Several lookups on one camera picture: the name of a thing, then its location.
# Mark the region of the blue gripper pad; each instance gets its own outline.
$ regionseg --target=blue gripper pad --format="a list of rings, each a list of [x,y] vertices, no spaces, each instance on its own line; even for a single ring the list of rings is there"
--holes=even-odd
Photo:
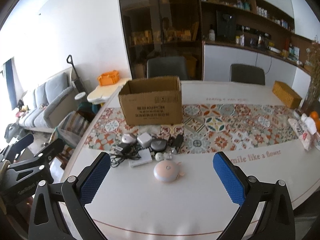
[[[109,154],[105,154],[93,168],[89,176],[80,187],[80,203],[82,206],[92,202],[102,181],[110,170],[111,159]]]
[[[216,153],[213,157],[213,168],[232,202],[241,206],[245,199],[244,187],[219,153]]]

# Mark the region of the gray sofa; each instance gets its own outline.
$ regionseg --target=gray sofa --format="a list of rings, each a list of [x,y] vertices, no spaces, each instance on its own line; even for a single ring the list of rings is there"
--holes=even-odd
[[[71,111],[77,110],[76,90],[72,86],[73,69],[68,68],[50,77],[34,90],[29,90],[22,101],[29,111],[19,120],[27,130],[52,133]]]

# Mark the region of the white power bank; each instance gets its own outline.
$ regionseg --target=white power bank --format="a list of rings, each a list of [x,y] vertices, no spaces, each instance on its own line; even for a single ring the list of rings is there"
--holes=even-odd
[[[140,150],[140,151],[138,151],[138,153],[141,156],[140,159],[129,160],[129,165],[131,168],[152,162],[152,157],[151,157],[149,149]]]

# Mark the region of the striped bag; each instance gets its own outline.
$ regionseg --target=striped bag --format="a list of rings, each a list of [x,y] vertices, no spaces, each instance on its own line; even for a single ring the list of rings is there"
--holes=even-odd
[[[81,138],[84,135],[84,132],[89,127],[89,125],[90,123],[86,119],[84,119],[80,114],[78,114],[76,111],[72,111],[54,129],[54,132],[50,137],[49,143],[53,142],[57,138],[64,139],[63,136],[59,133],[59,130],[66,130],[68,132],[74,133],[75,135],[78,135]],[[74,150],[75,148],[66,142],[63,151],[60,154],[58,154],[57,158],[62,162],[62,169],[65,169],[65,167],[67,166],[68,161],[70,160]]]

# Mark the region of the decorative tile pattern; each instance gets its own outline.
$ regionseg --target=decorative tile pattern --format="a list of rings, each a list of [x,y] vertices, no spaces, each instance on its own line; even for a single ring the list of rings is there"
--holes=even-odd
[[[294,118],[285,106],[243,104],[183,105],[183,121],[175,125],[127,125],[121,108],[104,110],[85,145],[110,151],[124,133],[148,132],[168,139],[184,135],[182,154],[199,154],[263,147],[298,139],[288,123]]]

